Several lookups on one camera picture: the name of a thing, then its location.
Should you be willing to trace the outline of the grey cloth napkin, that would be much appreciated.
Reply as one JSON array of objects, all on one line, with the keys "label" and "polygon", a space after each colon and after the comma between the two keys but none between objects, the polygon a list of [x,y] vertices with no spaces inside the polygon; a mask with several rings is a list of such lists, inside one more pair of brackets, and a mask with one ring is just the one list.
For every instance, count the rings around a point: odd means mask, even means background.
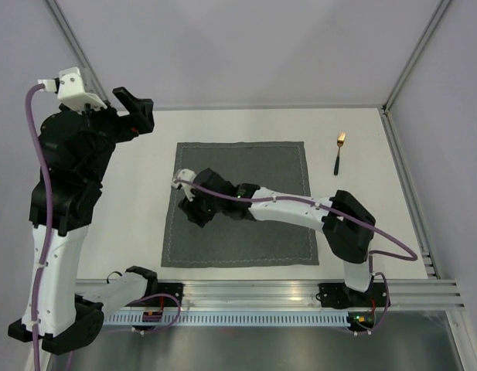
[{"label": "grey cloth napkin", "polygon": [[[234,185],[258,184],[299,196],[311,193],[301,142],[180,142],[174,168],[196,173],[211,168]],[[222,214],[200,228],[178,207],[183,197],[183,192],[171,191],[162,248],[164,267],[272,267],[319,262],[314,230],[271,221],[233,221]]]}]

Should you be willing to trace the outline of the gold fork black handle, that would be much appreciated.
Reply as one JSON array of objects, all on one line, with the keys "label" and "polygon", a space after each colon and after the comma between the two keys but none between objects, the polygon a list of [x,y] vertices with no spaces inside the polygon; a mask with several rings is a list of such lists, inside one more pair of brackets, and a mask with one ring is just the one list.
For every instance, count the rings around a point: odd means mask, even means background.
[{"label": "gold fork black handle", "polygon": [[337,154],[336,154],[336,160],[335,160],[335,165],[333,169],[333,175],[337,176],[339,174],[339,164],[340,164],[340,152],[341,148],[343,147],[344,143],[346,140],[346,133],[342,132],[339,134],[336,144],[337,144]]}]

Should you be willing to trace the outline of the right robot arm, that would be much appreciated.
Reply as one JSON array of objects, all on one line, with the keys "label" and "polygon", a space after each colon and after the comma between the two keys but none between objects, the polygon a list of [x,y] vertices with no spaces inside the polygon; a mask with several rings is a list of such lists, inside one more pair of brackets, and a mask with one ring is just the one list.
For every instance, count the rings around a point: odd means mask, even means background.
[{"label": "right robot arm", "polygon": [[183,190],[179,208],[200,227],[223,214],[232,220],[287,223],[322,233],[343,262],[344,282],[333,297],[321,290],[317,298],[336,309],[374,307],[369,249],[375,219],[349,192],[339,190],[331,198],[291,195],[250,183],[234,185],[210,168],[200,173],[180,169],[172,187]]}]

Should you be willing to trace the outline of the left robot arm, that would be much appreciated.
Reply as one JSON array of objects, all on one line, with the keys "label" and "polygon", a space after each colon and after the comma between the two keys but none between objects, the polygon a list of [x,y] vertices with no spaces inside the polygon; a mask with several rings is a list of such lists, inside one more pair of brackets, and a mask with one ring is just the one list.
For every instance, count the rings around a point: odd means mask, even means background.
[{"label": "left robot arm", "polygon": [[136,301],[150,306],[159,297],[156,273],[137,266],[98,291],[75,292],[80,252],[115,147],[155,127],[152,100],[124,87],[113,93],[126,115],[108,102],[102,108],[83,103],[78,111],[61,104],[40,126],[32,126],[41,172],[29,211],[34,268],[26,312],[8,334],[54,355],[91,344],[104,319],[124,306]]}]

